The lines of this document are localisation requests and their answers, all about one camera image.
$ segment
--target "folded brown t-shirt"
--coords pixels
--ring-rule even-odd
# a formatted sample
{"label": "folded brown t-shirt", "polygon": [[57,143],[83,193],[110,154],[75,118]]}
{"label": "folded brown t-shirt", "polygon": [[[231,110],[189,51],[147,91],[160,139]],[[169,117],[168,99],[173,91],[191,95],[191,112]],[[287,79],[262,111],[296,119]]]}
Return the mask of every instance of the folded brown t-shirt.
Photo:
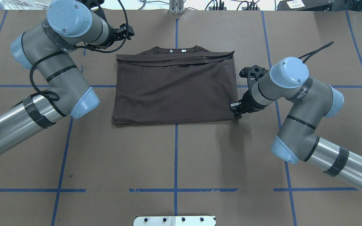
{"label": "folded brown t-shirt", "polygon": [[234,120],[234,52],[154,47],[117,55],[112,123],[143,125]]}

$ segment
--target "white metal plate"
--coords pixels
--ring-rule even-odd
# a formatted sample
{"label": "white metal plate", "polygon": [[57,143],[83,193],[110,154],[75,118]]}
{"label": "white metal plate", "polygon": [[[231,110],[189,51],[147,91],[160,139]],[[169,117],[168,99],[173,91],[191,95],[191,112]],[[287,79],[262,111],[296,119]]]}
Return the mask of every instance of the white metal plate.
{"label": "white metal plate", "polygon": [[216,217],[215,216],[147,217],[146,216],[146,217],[137,217],[134,220],[134,226],[216,226]]}

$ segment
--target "light blue joint cap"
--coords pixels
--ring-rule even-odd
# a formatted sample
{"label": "light blue joint cap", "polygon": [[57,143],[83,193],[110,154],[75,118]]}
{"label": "light blue joint cap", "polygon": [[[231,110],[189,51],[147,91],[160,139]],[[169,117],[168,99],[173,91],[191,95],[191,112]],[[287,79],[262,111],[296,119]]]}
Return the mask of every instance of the light blue joint cap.
{"label": "light blue joint cap", "polygon": [[19,37],[17,37],[10,45],[10,52],[12,53],[12,56],[15,58],[17,62],[19,62],[24,68],[31,69],[32,64],[27,60],[25,56],[25,52],[23,51],[22,46],[22,36],[21,34]]}
{"label": "light blue joint cap", "polygon": [[90,87],[85,94],[80,98],[80,100],[76,103],[75,107],[72,109],[70,115],[74,119],[79,119],[80,117],[86,115],[91,112],[97,106],[99,106],[100,100],[97,97],[93,87]]}
{"label": "light blue joint cap", "polygon": [[47,21],[52,29],[65,37],[84,35],[92,26],[92,13],[75,0],[54,0],[47,10]]}
{"label": "light blue joint cap", "polygon": [[326,114],[324,117],[329,118],[329,117],[333,117],[335,116],[340,109],[342,109],[343,104],[344,104],[344,96],[341,92],[337,91],[336,89],[334,89],[332,86],[328,85],[331,89],[332,89],[332,95],[333,95],[333,100],[332,100],[332,106],[329,109],[328,114]]}
{"label": "light blue joint cap", "polygon": [[297,164],[299,162],[299,158],[297,158],[297,156],[278,136],[276,136],[275,140],[273,141],[270,150],[272,150],[272,153],[274,153],[277,157],[288,163]]}
{"label": "light blue joint cap", "polygon": [[270,69],[270,79],[274,84],[286,89],[301,86],[308,79],[308,68],[296,57],[286,57]]}

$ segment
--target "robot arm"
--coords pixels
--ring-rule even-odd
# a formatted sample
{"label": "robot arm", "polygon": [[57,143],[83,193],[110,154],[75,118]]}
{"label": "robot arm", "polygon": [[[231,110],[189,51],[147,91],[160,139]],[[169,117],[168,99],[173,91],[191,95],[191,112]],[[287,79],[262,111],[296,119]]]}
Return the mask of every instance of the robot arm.
{"label": "robot arm", "polygon": [[[99,2],[55,0],[47,18],[12,43],[11,52],[30,70],[37,93],[0,116],[0,155],[67,115],[77,119],[99,105],[99,98],[69,53],[81,41],[88,43],[87,49],[104,52],[98,49],[111,46],[115,40],[130,40],[134,32],[127,19],[127,24],[113,29],[101,7],[100,16],[90,11],[93,6],[100,6]],[[45,91],[38,90],[33,82],[35,67],[49,84]]]}
{"label": "robot arm", "polygon": [[[244,73],[254,69],[257,73]],[[268,73],[257,66],[242,73],[250,89],[237,103],[230,103],[236,116],[262,110],[281,97],[294,104],[271,147],[276,156],[293,164],[312,163],[362,189],[362,157],[314,134],[322,117],[334,116],[343,106],[339,91],[310,77],[306,65],[295,57],[281,60]]]}

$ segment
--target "black cable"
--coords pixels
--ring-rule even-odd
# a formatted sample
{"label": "black cable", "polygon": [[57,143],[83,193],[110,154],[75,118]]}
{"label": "black cable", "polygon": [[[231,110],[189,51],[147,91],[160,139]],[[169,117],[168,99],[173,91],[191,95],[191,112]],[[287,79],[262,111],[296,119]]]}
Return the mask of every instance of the black cable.
{"label": "black cable", "polygon": [[89,46],[75,46],[75,49],[82,48],[82,49],[87,49],[87,50],[95,51],[95,52],[98,52],[98,53],[113,53],[113,52],[121,49],[121,47],[125,44],[125,41],[127,40],[127,37],[128,37],[128,34],[129,34],[129,24],[128,24],[127,12],[125,11],[125,8],[124,8],[124,6],[123,6],[122,3],[121,3],[121,0],[117,0],[117,1],[119,2],[119,4],[120,4],[121,7],[122,7],[122,10],[124,11],[125,23],[126,23],[126,29],[127,29],[127,32],[126,32],[126,34],[125,34],[125,38],[124,38],[124,40],[122,41],[122,43],[119,45],[119,47],[117,47],[115,50],[111,50],[111,51],[98,50],[98,49],[96,49],[96,48],[89,47]]}
{"label": "black cable", "polygon": [[207,3],[207,5],[206,5],[206,7],[205,7],[205,9],[204,10],[206,10],[207,9],[207,7],[210,5],[210,3],[211,2],[213,2],[213,10],[214,10],[214,2],[216,2],[217,3],[217,0],[211,0],[209,3]]}
{"label": "black cable", "polygon": [[[88,49],[88,50],[91,50],[91,51],[96,51],[96,52],[99,52],[99,53],[113,53],[113,52],[121,49],[121,47],[125,44],[126,38],[128,37],[128,34],[129,34],[129,24],[128,24],[127,13],[126,13],[126,11],[125,11],[125,8],[124,8],[123,4],[121,3],[121,0],[118,0],[118,2],[119,2],[119,4],[121,5],[122,10],[124,11],[125,22],[126,22],[126,29],[127,29],[127,32],[126,32],[126,34],[125,34],[125,38],[124,38],[124,40],[122,41],[121,45],[120,45],[119,47],[117,47],[116,49],[111,50],[111,51],[97,50],[97,49],[95,49],[95,48],[87,47],[87,46],[75,46],[75,47],[74,47],[75,49],[83,48],[83,49]],[[60,51],[60,52],[52,53],[52,54],[50,54],[50,55],[48,55],[48,56],[46,56],[46,57],[43,57],[42,59],[38,60],[36,63],[34,63],[34,64],[32,65],[32,67],[31,67],[31,69],[30,69],[30,73],[29,73],[29,80],[30,80],[30,84],[32,85],[33,89],[36,90],[36,93],[33,94],[33,95],[38,95],[38,94],[39,94],[39,95],[44,96],[46,99],[51,100],[51,101],[58,101],[58,100],[59,100],[59,95],[58,95],[57,93],[55,93],[55,92],[53,92],[53,91],[49,91],[49,90],[43,90],[43,91],[41,91],[41,90],[37,87],[37,85],[35,84],[35,82],[34,82],[34,80],[33,80],[33,73],[34,73],[34,70],[36,69],[36,66],[37,66],[39,63],[43,62],[44,60],[49,59],[49,58],[51,58],[51,57],[53,57],[53,56],[57,56],[57,55],[59,55],[59,54],[63,54],[63,52]]]}
{"label": "black cable", "polygon": [[59,95],[54,93],[53,91],[49,91],[49,90],[44,90],[44,91],[41,91],[37,86],[36,84],[34,83],[34,80],[33,80],[33,73],[34,73],[34,70],[36,69],[36,66],[43,62],[44,60],[46,59],[49,59],[50,57],[53,57],[53,56],[56,56],[56,55],[59,55],[59,54],[63,54],[63,52],[56,52],[56,53],[52,53],[46,57],[43,57],[41,58],[40,60],[38,60],[36,63],[34,63],[32,66],[31,66],[31,69],[30,69],[30,74],[29,74],[29,79],[30,79],[30,84],[31,86],[33,87],[34,90],[36,90],[36,93],[37,94],[40,94],[41,96],[44,96],[47,100],[51,100],[51,101],[58,101],[59,100]]}
{"label": "black cable", "polygon": [[298,59],[301,59],[301,58],[307,56],[306,59],[303,60],[303,63],[306,63],[306,61],[307,61],[310,57],[312,57],[313,55],[315,55],[315,54],[318,53],[319,51],[321,51],[321,50],[323,50],[323,49],[331,46],[332,44],[333,44],[333,41],[329,42],[328,44],[322,46],[321,48],[319,48],[319,49],[317,49],[317,50],[315,50],[315,51],[312,51],[312,52],[310,52],[310,53],[307,53],[307,54],[305,54],[305,55],[303,55],[303,56],[298,57]]}
{"label": "black cable", "polygon": [[169,5],[170,3],[166,3],[164,1],[147,1],[147,3],[165,3],[167,5]]}
{"label": "black cable", "polygon": [[240,4],[238,5],[238,7],[237,7],[236,10],[238,10],[238,9],[240,8],[240,5],[243,4],[243,3],[247,3],[247,8],[248,8],[248,6],[250,5],[250,3],[247,2],[247,1],[236,1],[236,2],[240,2]]}

